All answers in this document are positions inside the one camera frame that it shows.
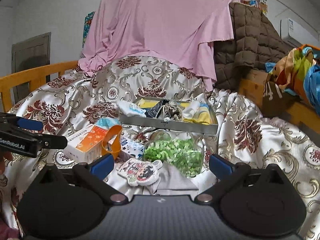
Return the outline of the person's left hand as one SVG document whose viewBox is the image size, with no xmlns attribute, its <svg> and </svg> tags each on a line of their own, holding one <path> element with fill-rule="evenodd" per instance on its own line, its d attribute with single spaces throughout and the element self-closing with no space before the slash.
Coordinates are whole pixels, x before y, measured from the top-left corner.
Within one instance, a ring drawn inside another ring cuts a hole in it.
<svg viewBox="0 0 320 240">
<path fill-rule="evenodd" d="M 0 152 L 0 174 L 3 174 L 5 171 L 5 161 L 12 161 L 12 153 L 5 151 L 5 152 Z"/>
</svg>

